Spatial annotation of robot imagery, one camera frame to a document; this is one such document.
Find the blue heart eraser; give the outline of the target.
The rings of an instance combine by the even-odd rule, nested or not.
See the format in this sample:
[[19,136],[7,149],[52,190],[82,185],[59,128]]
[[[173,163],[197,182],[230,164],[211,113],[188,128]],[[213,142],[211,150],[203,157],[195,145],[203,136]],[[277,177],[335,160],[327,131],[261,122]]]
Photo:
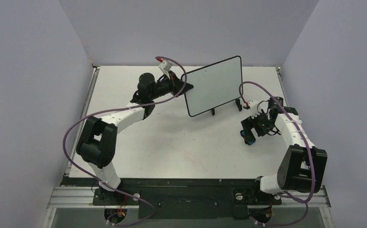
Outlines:
[[251,132],[251,130],[240,130],[240,135],[244,140],[244,143],[246,145],[253,145],[256,142],[256,139]]

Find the black framed whiteboard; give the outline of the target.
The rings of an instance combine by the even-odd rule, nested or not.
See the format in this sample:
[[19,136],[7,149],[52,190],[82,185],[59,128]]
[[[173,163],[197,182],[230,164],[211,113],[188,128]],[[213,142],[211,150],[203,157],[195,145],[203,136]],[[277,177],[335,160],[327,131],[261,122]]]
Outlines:
[[243,77],[240,56],[189,71],[186,73],[186,82],[193,85],[184,94],[190,117],[208,111],[215,115],[215,108],[229,102],[235,102],[238,111],[242,111],[240,85]]

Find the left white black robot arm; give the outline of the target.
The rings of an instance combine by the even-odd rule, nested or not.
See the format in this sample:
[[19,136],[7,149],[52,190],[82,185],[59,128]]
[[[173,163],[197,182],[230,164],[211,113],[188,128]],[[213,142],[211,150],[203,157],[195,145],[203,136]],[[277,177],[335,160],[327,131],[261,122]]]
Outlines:
[[99,118],[87,118],[76,152],[101,179],[98,183],[100,192],[111,204],[118,204],[124,198],[123,183],[112,164],[117,135],[132,124],[146,119],[155,108],[155,99],[166,94],[180,96],[193,88],[192,84],[179,79],[173,71],[168,71],[158,80],[151,73],[143,73],[127,110]]

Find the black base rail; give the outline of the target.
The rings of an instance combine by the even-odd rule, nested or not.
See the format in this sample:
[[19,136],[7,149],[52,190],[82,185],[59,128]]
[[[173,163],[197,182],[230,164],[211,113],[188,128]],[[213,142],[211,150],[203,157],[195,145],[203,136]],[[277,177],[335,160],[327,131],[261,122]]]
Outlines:
[[93,194],[89,204],[105,207],[115,219],[138,209],[139,219],[248,219],[270,218],[279,197],[259,190],[257,179],[140,179],[123,178],[119,190],[111,192],[93,178],[64,177],[61,186],[87,187]]

